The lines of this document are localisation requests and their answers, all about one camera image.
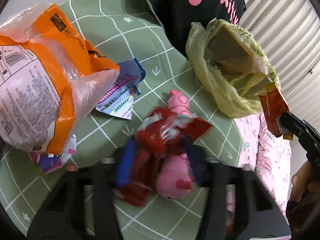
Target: pink pig toy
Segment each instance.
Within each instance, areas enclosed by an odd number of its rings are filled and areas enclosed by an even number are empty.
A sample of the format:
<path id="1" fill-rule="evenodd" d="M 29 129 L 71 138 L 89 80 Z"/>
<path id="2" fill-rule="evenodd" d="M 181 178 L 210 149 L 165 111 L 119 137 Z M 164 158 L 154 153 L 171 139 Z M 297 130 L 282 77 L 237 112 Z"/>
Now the pink pig toy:
<path id="1" fill-rule="evenodd" d="M 170 90 L 168 107 L 177 114 L 191 115 L 189 100 L 181 91 Z M 186 196 L 193 187 L 193 178 L 189 176 L 189 160 L 184 153 L 179 156 L 168 156 L 157 176 L 156 190 L 167 199 L 178 199 Z"/>

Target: barcode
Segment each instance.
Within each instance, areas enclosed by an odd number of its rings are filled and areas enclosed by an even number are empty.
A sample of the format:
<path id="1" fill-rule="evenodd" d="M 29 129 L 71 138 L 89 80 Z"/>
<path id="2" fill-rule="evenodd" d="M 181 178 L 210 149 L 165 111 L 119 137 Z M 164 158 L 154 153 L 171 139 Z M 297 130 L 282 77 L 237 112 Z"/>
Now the barcode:
<path id="1" fill-rule="evenodd" d="M 9 55 L 4 56 L 6 63 L 12 67 L 14 64 L 17 64 L 20 60 L 27 59 L 27 56 L 21 52 L 14 52 Z"/>

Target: white star print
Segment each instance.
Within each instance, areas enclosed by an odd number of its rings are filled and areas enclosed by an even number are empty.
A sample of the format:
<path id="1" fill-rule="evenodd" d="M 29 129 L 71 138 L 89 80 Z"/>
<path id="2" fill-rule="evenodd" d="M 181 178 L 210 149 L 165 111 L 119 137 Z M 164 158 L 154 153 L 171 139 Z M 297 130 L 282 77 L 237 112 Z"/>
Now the white star print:
<path id="1" fill-rule="evenodd" d="M 23 219 L 30 223 L 31 218 L 28 216 L 28 214 L 27 213 L 22 213 L 22 215 L 23 215 Z"/>
<path id="2" fill-rule="evenodd" d="M 132 22 L 130 17 L 124 17 L 123 20 L 126 21 L 127 23 Z"/>

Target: white arrow print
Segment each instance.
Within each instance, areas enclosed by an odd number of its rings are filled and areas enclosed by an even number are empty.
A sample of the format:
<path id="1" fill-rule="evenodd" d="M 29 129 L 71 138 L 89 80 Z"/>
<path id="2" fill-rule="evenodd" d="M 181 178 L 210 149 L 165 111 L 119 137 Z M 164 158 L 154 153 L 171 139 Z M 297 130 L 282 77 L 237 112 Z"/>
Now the white arrow print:
<path id="1" fill-rule="evenodd" d="M 156 71 L 152 69 L 152 72 L 154 73 L 155 76 L 159 75 L 160 71 L 161 69 L 158 71 L 158 66 L 156 66 Z"/>
<path id="2" fill-rule="evenodd" d="M 227 153 L 228 153 L 228 158 L 232 160 L 233 158 L 232 158 L 232 155 L 230 154 L 230 152 L 227 152 Z"/>
<path id="3" fill-rule="evenodd" d="M 133 128 L 131 129 L 131 131 L 129 130 L 129 128 L 128 128 L 128 126 L 127 125 L 125 125 L 125 127 L 127 128 L 127 132 L 125 131 L 125 130 L 122 130 L 122 132 L 124 133 L 124 134 L 126 134 L 127 136 L 131 136 L 131 135 L 133 135 Z"/>

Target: trash bag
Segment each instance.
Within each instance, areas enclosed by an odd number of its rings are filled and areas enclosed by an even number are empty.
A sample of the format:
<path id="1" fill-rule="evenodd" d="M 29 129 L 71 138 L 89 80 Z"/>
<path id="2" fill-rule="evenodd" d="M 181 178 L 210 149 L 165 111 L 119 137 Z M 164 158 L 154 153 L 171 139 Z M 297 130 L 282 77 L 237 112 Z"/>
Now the trash bag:
<path id="1" fill-rule="evenodd" d="M 280 81 L 252 34 L 238 25 L 217 19 L 212 20 L 206 29 L 200 23 L 192 23 L 191 26 L 186 44 L 188 59 L 199 81 L 213 95 L 220 111 L 230 118 L 242 118 L 262 112 L 258 95 L 271 82 L 275 82 L 280 88 Z M 217 38 L 223 28 L 232 37 L 221 39 L 221 47 L 237 51 L 217 47 L 212 49 L 214 46 L 210 46 L 211 40 Z M 221 53 L 225 54 L 226 60 L 217 60 Z M 244 62 L 250 62 L 248 58 L 252 59 L 253 65 L 258 65 L 255 66 L 256 69 L 242 68 Z"/>

